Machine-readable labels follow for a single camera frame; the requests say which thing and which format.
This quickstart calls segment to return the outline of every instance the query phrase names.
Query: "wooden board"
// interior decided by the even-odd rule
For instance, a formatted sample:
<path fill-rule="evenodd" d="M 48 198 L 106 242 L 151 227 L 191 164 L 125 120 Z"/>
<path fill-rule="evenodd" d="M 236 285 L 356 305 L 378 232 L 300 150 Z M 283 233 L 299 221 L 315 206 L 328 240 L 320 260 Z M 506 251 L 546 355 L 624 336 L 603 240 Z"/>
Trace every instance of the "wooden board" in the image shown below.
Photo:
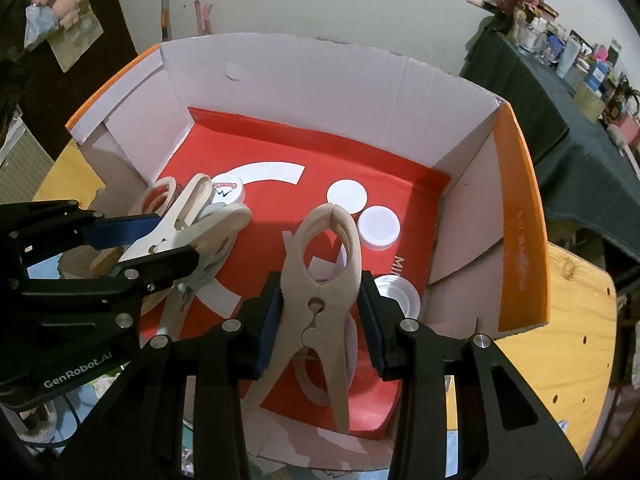
<path fill-rule="evenodd" d="M 75 199 L 80 203 L 81 209 L 88 209 L 101 187 L 104 184 L 100 177 L 84 160 L 76 142 L 70 140 L 33 199 Z"/>
<path fill-rule="evenodd" d="M 498 341 L 532 386 L 579 456 L 589 445 L 609 384 L 616 341 L 616 291 L 609 275 L 549 244 L 551 320 Z M 447 395 L 447 427 L 458 426 L 455 390 Z"/>

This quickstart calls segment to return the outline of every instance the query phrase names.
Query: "table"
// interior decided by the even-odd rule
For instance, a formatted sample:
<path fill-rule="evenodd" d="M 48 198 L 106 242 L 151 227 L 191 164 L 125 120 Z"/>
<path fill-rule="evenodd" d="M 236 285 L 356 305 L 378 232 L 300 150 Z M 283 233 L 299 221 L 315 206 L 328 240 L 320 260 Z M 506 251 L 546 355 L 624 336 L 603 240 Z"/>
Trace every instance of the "table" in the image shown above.
<path fill-rule="evenodd" d="M 511 103 L 536 171 L 545 217 L 589 228 L 640 262 L 640 182 L 570 87 L 485 29 L 461 76 Z"/>
<path fill-rule="evenodd" d="M 497 341 L 582 457 L 598 423 L 616 343 L 616 293 L 609 275 L 549 244 L 551 320 Z M 447 428 L 458 427 L 455 390 Z"/>
<path fill-rule="evenodd" d="M 89 209 L 104 183 L 70 140 L 45 177 L 34 200 L 78 200 L 80 209 Z"/>

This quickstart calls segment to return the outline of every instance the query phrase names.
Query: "printed logo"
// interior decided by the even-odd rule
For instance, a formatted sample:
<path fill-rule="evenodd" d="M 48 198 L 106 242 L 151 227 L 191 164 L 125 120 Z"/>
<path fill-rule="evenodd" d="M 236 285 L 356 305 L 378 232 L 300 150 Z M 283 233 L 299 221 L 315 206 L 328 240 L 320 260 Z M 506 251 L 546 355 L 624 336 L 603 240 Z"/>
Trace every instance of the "printed logo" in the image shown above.
<path fill-rule="evenodd" d="M 394 256 L 393 265 L 391 265 L 391 273 L 396 276 L 400 276 L 402 274 L 402 262 L 404 262 L 404 258 L 400 256 Z"/>
<path fill-rule="evenodd" d="M 216 194 L 225 197 L 236 187 L 238 187 L 238 184 L 236 184 L 235 182 L 214 182 L 213 187 L 216 188 Z M 222 189 L 223 187 L 230 187 L 231 189 L 225 193 L 225 191 Z"/>
<path fill-rule="evenodd" d="M 58 384 L 65 383 L 66 381 L 71 380 L 74 377 L 78 377 L 79 375 L 84 374 L 85 372 L 89 371 L 91 368 L 95 368 L 101 365 L 103 362 L 108 361 L 109 359 L 111 359 L 111 352 L 102 354 L 102 359 L 94 359 L 93 361 L 89 361 L 85 365 L 80 365 L 78 368 L 75 368 L 73 370 L 67 370 L 65 374 L 60 375 L 60 377 L 56 377 L 55 379 L 50 381 L 49 380 L 44 381 L 44 386 L 45 388 L 53 388 Z"/>

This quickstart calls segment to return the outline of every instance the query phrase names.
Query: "clamp jaw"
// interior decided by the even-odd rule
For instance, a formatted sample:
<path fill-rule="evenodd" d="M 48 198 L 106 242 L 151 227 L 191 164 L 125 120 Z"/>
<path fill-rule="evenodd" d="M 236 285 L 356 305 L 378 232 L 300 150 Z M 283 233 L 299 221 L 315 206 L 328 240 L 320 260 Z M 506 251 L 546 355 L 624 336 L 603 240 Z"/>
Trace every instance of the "clamp jaw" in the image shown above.
<path fill-rule="evenodd" d="M 205 335 L 156 335 L 89 413 L 57 460 L 56 480 L 174 480 L 182 469 L 187 376 L 196 376 L 193 465 L 197 478 L 250 480 L 238 380 L 269 365 L 282 311 L 280 273 L 258 298 Z"/>
<path fill-rule="evenodd" d="M 400 419 L 389 480 L 445 478 L 445 376 L 455 377 L 458 473 L 454 480 L 584 477 L 580 458 L 535 392 L 484 334 L 437 335 L 405 319 L 362 273 L 358 311 L 373 367 L 402 380 Z"/>
<path fill-rule="evenodd" d="M 199 257 L 191 247 L 128 260 L 94 280 L 28 278 L 27 267 L 36 262 L 81 244 L 98 250 L 130 244 L 158 222 L 154 215 L 105 220 L 72 201 L 0 206 L 0 403 L 25 410 L 130 361 L 38 479 L 185 478 L 182 411 L 191 375 L 197 377 L 196 478 L 250 478 L 238 380 L 255 381 L 269 365 L 284 303 L 278 272 L 269 275 L 259 298 L 242 304 L 236 319 L 190 340 L 156 335 L 142 350 L 142 298 L 196 269 Z M 454 479 L 583 478 L 572 446 L 490 338 L 450 339 L 405 319 L 367 271 L 357 303 L 372 365 L 382 380 L 402 380 L 391 480 L 445 477 L 445 375 L 456 379 Z M 4 422 L 0 413 L 0 440 Z M 33 457 L 19 459 L 25 464 Z"/>
<path fill-rule="evenodd" d="M 27 268 L 80 245 L 130 244 L 159 221 L 155 214 L 105 219 L 75 200 L 0 206 L 1 404 L 28 410 L 140 351 L 143 296 L 193 272 L 193 248 L 129 260 L 93 280 L 32 280 Z"/>

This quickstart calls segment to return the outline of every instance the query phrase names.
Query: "plastic bag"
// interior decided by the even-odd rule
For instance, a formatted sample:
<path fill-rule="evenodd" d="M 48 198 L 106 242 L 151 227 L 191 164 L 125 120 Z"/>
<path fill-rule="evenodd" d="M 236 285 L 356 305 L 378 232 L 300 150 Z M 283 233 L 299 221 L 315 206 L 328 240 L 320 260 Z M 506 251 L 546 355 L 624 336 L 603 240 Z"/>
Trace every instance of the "plastic bag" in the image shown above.
<path fill-rule="evenodd" d="M 27 26 L 24 30 L 24 47 L 33 50 L 53 31 L 58 30 L 58 19 L 51 7 L 30 5 L 26 9 Z"/>

